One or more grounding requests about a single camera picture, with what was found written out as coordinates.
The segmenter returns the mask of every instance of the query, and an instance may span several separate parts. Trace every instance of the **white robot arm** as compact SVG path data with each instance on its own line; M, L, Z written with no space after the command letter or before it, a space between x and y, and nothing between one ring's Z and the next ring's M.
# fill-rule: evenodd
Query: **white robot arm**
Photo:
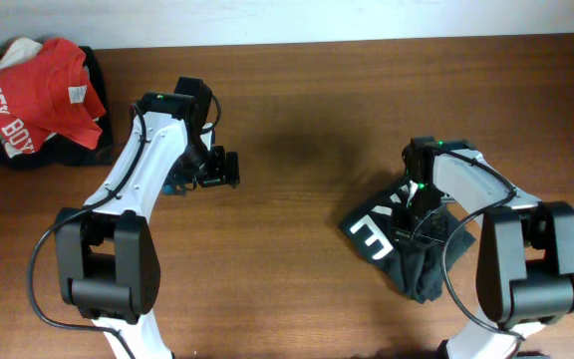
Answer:
M218 116L207 124L212 98ZM148 229L151 211L164 185L171 193L183 193L189 183L237 186L238 157L212 146L220 106L201 80L180 78L174 94L147 93L135 110L133 132L106 180L83 209L63 208L35 248L29 296L50 325L104 332L117 358L169 359L152 309L160 267ZM53 231L62 298L94 326L56 322L36 302L34 263ZM105 240L115 243L114 254L94 252Z
M543 203L524 192L466 141L416 138L403 151L403 159L415 189L412 201L418 217L448 197L472 213L470 219L482 227L476 279L480 308L472 316L460 306L471 321L442 343L440 359L510 358L521 340L574 312L574 210L570 205ZM544 259L526 260L527 246L544 250ZM442 276L453 300L461 304L444 267Z

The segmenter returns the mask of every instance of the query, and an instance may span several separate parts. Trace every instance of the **black cloth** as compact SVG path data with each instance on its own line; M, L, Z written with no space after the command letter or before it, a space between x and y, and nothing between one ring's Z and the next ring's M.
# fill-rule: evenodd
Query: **black cloth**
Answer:
M441 242L427 239L426 236L444 241L455 229L458 221L443 208L418 228L414 241L408 241L408 234L414 230L419 219L407 208L409 192L403 189L407 182L406 178L398 179L369 198L342 221L340 228L360 256L385 272L401 294L418 303L424 303L427 300L436 300L442 294L439 266L442 245ZM394 194L400 202L391 199ZM387 212L383 207L390 208L391 215L381 213ZM365 216L368 216L377 228L362 225L352 233L351 228L358 226L359 222L364 223ZM385 244L378 241L371 245L366 244L366 240L375 234L373 229L379 230L393 247L387 255L378 259L374 259L374 255L379 253ZM400 229L407 236L400 234ZM447 269L450 269L474 242L475 238L464 229L456 233L446 253Z
M92 49L86 46L80 47L86 54L84 66L88 68L90 82L97 92L101 103L106 108L106 114L99 118L97 125L102 130L99 136L97 147L89 150L64 136L55 135L46 141L41 150L34 154L18 155L10 159L4 150L0 140L0 166L5 165L15 170L30 170L51 164L62 164L66 166L93 166L109 165L110 163L98 156L99 151L113 145L112 128L110 125L110 115L108 113L108 100L106 98L106 87L104 84L101 67L95 58Z

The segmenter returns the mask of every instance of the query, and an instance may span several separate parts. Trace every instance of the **wooden table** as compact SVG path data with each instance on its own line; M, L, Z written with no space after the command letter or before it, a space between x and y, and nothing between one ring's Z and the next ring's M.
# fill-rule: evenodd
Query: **wooden table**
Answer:
M404 166L413 136L466 138L509 179L574 206L574 35L99 51L118 142L128 104L205 80L224 109L217 142L242 185L161 196L151 233L156 316L177 358L350 358L435 349L466 322L448 295L419 305L360 260L337 229ZM0 168L0 358L112 358L100 334L32 313L30 252L62 206L108 168ZM479 229L470 230L479 234ZM474 308L477 247L452 271ZM62 303L54 241L36 270L50 315ZM574 315L526 349L574 358Z

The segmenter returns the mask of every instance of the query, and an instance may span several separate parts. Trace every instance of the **clothing pile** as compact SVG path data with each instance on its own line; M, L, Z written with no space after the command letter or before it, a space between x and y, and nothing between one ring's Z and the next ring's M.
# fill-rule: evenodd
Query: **clothing pile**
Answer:
M340 229L358 254L382 270L402 295L422 304L442 294L442 243L458 220L441 207L420 222L410 204L409 180L402 177L349 213ZM446 252L447 270L474 242L466 230L453 236Z
M0 165L103 163L112 145L101 69L90 48L19 38L0 52Z

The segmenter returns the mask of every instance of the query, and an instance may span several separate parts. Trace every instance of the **brown tabletop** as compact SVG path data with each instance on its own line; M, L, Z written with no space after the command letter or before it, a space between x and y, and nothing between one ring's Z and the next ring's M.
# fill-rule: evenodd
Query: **brown tabletop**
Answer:
M128 104L204 79L238 151L238 189L161 196L150 229L155 306L177 358L350 358L435 349L466 322L447 294L423 305L388 287L337 223L403 169L413 136L469 139L510 180L574 206L574 35L99 51L118 142ZM30 252L62 206L109 168L0 168L0 358L112 358L101 334L57 330L26 297ZM470 227L479 235L476 225ZM451 272L475 308L477 245ZM87 323L60 298L54 240L36 269L49 315ZM525 349L574 358L574 315Z

